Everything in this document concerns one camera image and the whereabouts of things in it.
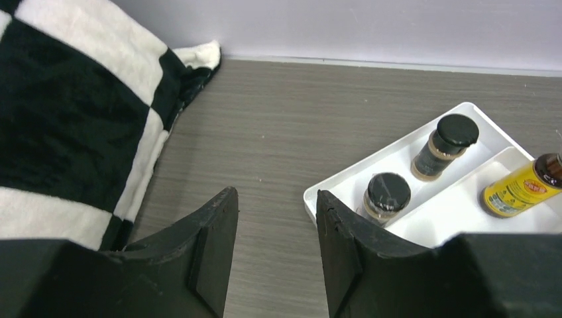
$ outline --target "gray wood surface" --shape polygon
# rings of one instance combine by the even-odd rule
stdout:
[[[225,317],[327,317],[304,190],[462,101],[534,156],[559,147],[562,79],[226,60],[179,118],[133,239],[235,186]]]

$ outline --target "wall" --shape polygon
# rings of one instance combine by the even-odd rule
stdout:
[[[114,0],[171,47],[562,71],[560,0]]]

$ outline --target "black cap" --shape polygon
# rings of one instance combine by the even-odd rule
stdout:
[[[460,114],[447,115],[437,123],[433,144],[446,154],[458,154],[476,143],[480,131],[476,123]]]
[[[398,174],[385,172],[372,177],[367,188],[369,203],[383,212],[395,212],[410,202],[410,186]]]

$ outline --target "label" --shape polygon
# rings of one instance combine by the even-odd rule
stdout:
[[[452,160],[443,160],[434,156],[429,149],[429,143],[426,143],[416,157],[414,165],[421,174],[434,177],[442,173],[451,162]]]
[[[488,208],[503,217],[513,217],[562,192],[542,182],[533,165],[531,162],[484,189]]]

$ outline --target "plush fabric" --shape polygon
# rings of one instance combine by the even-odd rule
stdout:
[[[220,57],[171,50],[106,0],[0,1],[0,239],[122,248]]]

